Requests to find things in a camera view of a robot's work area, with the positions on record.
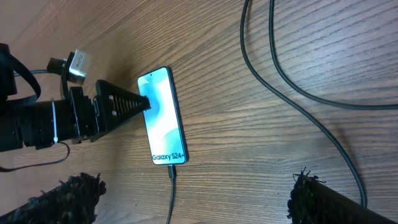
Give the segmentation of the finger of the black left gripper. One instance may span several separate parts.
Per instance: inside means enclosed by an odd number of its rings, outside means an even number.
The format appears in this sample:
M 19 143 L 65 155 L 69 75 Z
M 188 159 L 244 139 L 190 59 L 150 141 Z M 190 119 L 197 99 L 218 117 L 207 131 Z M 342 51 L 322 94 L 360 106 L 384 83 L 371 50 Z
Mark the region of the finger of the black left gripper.
M 93 99 L 95 135 L 93 140 L 107 135 L 126 124 L 135 115 L 150 109 L 149 99 L 105 80 L 96 82 L 97 95 Z

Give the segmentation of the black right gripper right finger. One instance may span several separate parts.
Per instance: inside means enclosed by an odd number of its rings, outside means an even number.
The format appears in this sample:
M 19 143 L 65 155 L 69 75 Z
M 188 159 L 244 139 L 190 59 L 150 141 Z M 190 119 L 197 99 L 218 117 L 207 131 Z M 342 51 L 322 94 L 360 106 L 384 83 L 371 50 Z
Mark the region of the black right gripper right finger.
M 301 171 L 287 202 L 287 218 L 294 224 L 395 224 L 323 185 L 317 176 Z

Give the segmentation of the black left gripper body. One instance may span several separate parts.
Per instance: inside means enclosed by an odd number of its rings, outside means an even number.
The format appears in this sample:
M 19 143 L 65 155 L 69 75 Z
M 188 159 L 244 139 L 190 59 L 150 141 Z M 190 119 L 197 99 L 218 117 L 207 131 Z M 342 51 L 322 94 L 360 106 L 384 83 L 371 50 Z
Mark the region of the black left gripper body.
M 72 83 L 68 79 L 68 68 L 74 52 L 70 52 L 63 61 L 61 69 L 61 97 L 68 100 L 72 108 L 72 143 L 79 144 L 95 133 L 95 113 L 88 96 L 83 93 L 82 85 Z

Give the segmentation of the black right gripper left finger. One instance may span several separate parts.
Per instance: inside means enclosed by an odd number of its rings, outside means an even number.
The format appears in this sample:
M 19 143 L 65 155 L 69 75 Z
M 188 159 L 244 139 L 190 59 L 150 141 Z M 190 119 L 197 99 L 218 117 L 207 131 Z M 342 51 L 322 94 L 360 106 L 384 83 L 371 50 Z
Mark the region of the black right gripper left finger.
M 99 175 L 81 173 L 2 215 L 1 224 L 91 224 L 96 220 L 95 207 L 105 193 L 106 183 Z

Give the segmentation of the blue smartphone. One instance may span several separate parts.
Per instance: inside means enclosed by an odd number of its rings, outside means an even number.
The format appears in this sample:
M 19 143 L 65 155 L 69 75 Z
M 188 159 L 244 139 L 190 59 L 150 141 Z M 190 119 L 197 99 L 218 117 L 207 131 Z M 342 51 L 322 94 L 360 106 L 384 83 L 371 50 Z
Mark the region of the blue smartphone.
M 152 162 L 155 165 L 184 164 L 188 161 L 177 93 L 172 71 L 160 67 L 137 79 L 139 94 L 149 100 L 143 112 Z

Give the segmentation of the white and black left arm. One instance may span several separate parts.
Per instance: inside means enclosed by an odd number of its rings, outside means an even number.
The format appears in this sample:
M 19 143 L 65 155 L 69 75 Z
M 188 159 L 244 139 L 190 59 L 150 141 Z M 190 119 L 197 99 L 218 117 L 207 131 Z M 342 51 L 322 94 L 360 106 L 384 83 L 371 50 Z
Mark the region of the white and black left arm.
M 86 52 L 51 58 L 46 73 L 60 76 L 60 100 L 39 101 L 41 88 L 30 71 L 1 44 L 1 150 L 36 149 L 60 141 L 94 142 L 150 108 L 146 96 L 97 80 L 96 96 L 84 95 L 90 66 Z

